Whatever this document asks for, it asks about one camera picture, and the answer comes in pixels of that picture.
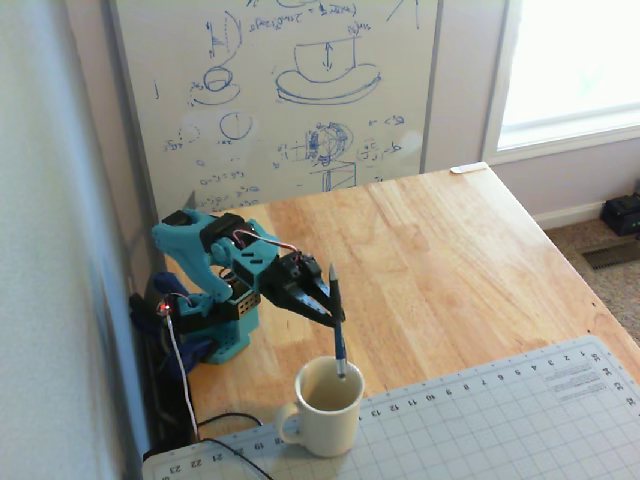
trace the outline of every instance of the window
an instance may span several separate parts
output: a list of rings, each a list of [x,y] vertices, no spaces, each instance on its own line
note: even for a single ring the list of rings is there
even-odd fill
[[[485,160],[640,136],[639,22],[639,0],[511,0]]]

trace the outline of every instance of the mug handle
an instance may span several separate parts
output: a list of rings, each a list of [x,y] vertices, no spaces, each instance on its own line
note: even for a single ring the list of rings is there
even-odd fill
[[[280,410],[278,410],[278,413],[276,414],[276,418],[273,423],[275,423],[276,431],[278,432],[278,435],[280,435],[280,438],[282,438],[284,443],[302,443],[302,435],[300,435],[299,433],[284,433],[284,423],[290,417],[293,417],[298,413],[300,413],[300,409],[298,408],[298,405],[296,403],[287,403],[282,408],[280,408]]]

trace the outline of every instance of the window sill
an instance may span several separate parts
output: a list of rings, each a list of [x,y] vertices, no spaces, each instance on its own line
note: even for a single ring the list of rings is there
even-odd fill
[[[640,110],[591,116],[502,133],[489,165],[515,162],[554,153],[640,137]]]

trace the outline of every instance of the blue pen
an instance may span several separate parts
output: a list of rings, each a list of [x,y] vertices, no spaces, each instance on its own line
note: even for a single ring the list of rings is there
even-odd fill
[[[342,336],[342,300],[340,299],[338,274],[333,268],[333,264],[329,265],[329,298],[331,300],[331,316],[336,320],[334,335],[338,377],[344,379],[347,375],[347,354],[344,346],[344,337]]]

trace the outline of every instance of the floor vent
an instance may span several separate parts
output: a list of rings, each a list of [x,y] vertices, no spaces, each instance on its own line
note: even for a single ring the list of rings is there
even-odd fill
[[[602,270],[617,265],[640,260],[640,241],[626,241],[592,247],[581,252],[594,270]]]

